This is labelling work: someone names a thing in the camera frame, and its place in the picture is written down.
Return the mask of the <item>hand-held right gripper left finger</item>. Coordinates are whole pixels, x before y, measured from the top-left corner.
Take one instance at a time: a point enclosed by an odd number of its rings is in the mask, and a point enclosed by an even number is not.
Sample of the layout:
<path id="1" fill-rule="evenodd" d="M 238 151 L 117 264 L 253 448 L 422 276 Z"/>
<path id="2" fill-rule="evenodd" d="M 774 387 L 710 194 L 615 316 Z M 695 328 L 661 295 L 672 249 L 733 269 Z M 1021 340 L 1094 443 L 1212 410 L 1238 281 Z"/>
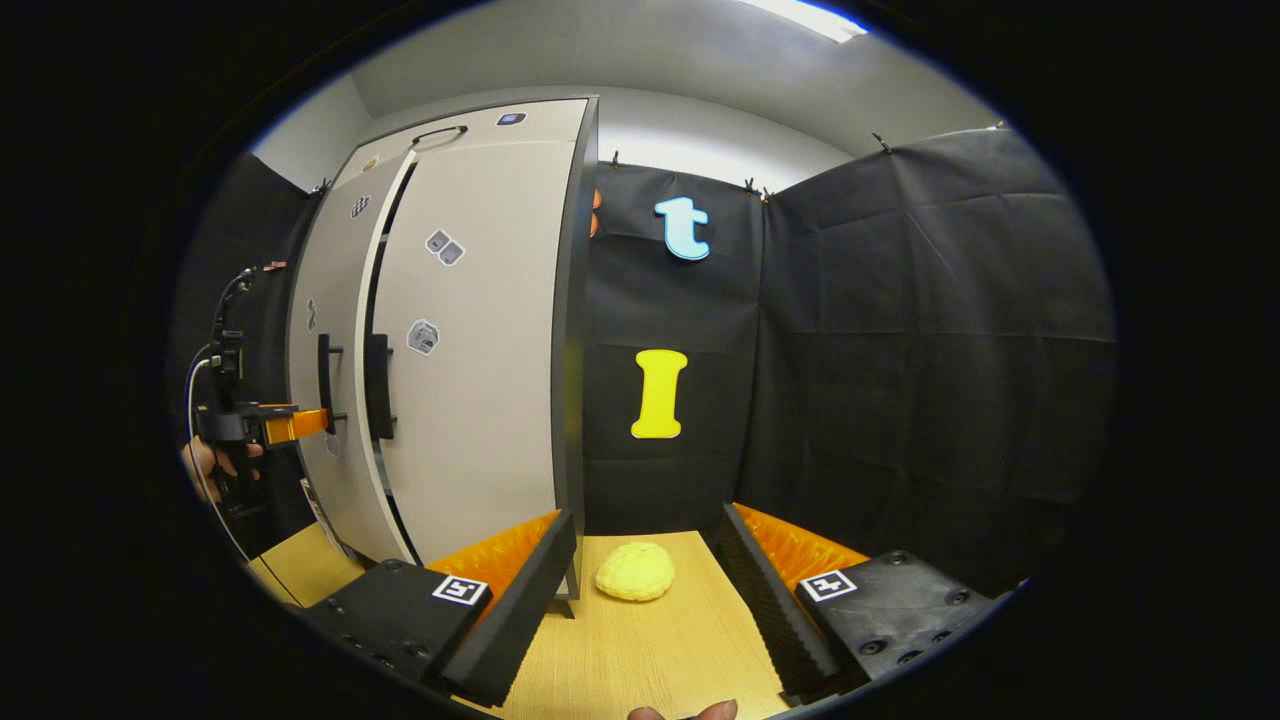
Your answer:
<path id="1" fill-rule="evenodd" d="M 426 566 L 381 561 L 303 616 L 407 682 L 502 706 L 576 550 L 558 509 Z"/>

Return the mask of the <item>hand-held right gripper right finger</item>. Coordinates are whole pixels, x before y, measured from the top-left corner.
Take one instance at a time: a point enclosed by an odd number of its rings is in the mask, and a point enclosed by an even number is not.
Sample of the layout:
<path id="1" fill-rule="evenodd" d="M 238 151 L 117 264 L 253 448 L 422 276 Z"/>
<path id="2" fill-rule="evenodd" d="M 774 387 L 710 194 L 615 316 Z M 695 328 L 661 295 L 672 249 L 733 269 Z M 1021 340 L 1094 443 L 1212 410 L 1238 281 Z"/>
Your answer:
<path id="1" fill-rule="evenodd" d="M 723 506 L 718 557 L 791 705 L 929 657 L 996 606 L 914 553 L 867 556 L 741 503 Z"/>

